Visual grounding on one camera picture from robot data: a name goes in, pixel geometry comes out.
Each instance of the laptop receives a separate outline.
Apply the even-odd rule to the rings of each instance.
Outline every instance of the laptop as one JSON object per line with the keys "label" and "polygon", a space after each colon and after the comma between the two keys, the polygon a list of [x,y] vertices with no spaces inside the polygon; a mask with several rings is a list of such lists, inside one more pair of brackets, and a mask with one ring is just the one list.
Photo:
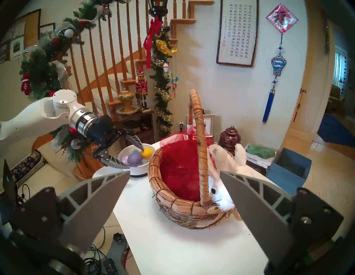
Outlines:
{"label": "laptop", "polygon": [[10,213],[12,213],[19,205],[17,185],[12,178],[12,174],[6,160],[4,161],[2,187],[5,191],[0,194],[0,216],[2,225],[5,225],[9,222]]}

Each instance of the jar lid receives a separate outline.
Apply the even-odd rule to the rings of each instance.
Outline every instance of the jar lid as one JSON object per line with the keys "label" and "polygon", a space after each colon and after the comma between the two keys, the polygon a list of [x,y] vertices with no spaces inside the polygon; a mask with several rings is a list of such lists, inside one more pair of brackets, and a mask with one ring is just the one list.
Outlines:
{"label": "jar lid", "polygon": [[238,131],[237,131],[237,129],[234,126],[231,126],[230,128],[227,128],[225,131],[230,136],[236,136],[238,134]]}

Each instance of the white table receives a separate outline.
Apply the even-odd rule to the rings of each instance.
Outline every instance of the white table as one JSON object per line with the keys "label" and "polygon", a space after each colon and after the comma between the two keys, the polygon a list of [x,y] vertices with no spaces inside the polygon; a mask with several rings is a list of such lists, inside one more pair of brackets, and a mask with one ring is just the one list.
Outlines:
{"label": "white table", "polygon": [[[103,167],[93,177],[118,171]],[[270,182],[248,166],[241,174]],[[152,196],[147,176],[131,178],[113,209],[142,275],[263,274],[268,259],[243,221],[231,215],[217,226],[187,229],[168,220]]]}

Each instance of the green cloth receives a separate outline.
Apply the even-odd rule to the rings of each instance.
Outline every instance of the green cloth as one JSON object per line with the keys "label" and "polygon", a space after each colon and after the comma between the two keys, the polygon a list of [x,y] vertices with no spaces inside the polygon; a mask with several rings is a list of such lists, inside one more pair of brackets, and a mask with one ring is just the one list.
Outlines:
{"label": "green cloth", "polygon": [[246,152],[262,159],[268,159],[275,156],[275,151],[254,144],[249,144],[248,148],[246,148]]}

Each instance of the white ornament ball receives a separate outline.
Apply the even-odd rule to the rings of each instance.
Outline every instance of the white ornament ball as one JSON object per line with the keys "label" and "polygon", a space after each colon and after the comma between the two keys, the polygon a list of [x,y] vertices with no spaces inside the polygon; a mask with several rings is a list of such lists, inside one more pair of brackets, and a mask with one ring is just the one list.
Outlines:
{"label": "white ornament ball", "polygon": [[70,143],[70,147],[73,148],[74,150],[80,149],[81,148],[81,140],[78,138],[74,138]]}
{"label": "white ornament ball", "polygon": [[64,32],[64,36],[66,38],[72,38],[74,35],[74,31],[72,29],[67,29],[65,32]]}
{"label": "white ornament ball", "polygon": [[164,65],[163,65],[163,69],[164,69],[164,72],[168,72],[168,70],[169,70],[169,65],[167,64],[167,63],[164,63]]}

